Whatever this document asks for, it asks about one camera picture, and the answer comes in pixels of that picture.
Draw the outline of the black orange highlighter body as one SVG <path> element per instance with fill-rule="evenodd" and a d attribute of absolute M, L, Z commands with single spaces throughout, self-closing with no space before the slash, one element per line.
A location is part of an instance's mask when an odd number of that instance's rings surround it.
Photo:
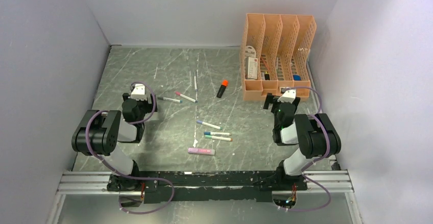
<path fill-rule="evenodd" d="M 216 97 L 217 98 L 221 98 L 222 96 L 223 96 L 223 94 L 224 94 L 224 92 L 225 92 L 225 90 L 226 90 L 226 85 L 221 85 L 220 86 L 220 88 L 219 88 L 219 90 L 218 90 L 218 92 L 217 92 L 217 94 L 216 94 Z"/>

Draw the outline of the green capped orange marker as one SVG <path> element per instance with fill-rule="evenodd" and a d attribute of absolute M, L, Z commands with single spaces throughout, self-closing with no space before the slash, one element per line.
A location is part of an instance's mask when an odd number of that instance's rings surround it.
<path fill-rule="evenodd" d="M 212 139 L 212 140 L 233 141 L 232 138 L 213 136 L 213 135 L 205 135 L 205 138 Z"/>

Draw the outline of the teal capped white marker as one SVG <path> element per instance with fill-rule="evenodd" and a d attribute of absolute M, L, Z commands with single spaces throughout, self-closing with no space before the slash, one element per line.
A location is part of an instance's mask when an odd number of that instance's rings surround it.
<path fill-rule="evenodd" d="M 231 136 L 231 133 L 225 133 L 225 132 L 204 132 L 204 135 L 210 135 L 210 136 Z"/>

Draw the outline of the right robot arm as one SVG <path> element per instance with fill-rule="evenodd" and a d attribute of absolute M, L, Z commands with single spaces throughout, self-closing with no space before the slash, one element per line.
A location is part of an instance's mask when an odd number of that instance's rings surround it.
<path fill-rule="evenodd" d="M 268 93 L 263 108 L 272 105 L 274 115 L 272 138 L 278 146 L 297 145 L 298 149 L 281 161 L 269 181 L 281 190 L 289 190 L 295 179 L 313 163 L 336 155 L 341 151 L 341 139 L 325 113 L 296 114 L 300 98 L 290 95 L 277 96 Z"/>

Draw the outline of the blue capped white marker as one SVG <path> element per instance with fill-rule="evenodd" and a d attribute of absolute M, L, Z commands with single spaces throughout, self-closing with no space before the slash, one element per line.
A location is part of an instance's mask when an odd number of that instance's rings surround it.
<path fill-rule="evenodd" d="M 204 122 L 204 121 L 201 121 L 201 120 L 197 120 L 196 123 L 204 125 L 204 126 L 207 126 L 207 127 L 214 128 L 216 130 L 222 130 L 221 126 L 213 125 L 211 123 L 207 123 L 207 122 Z"/>

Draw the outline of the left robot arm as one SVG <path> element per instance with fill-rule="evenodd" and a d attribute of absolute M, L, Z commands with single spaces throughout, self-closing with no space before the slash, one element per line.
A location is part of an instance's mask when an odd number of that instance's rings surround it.
<path fill-rule="evenodd" d="M 77 153 L 94 156 L 112 171 L 109 190 L 135 191 L 141 185 L 140 170 L 118 143 L 140 143 L 145 132 L 144 121 L 155 112 L 157 104 L 153 95 L 138 98 L 124 93 L 121 110 L 88 110 L 73 133 L 71 146 Z"/>

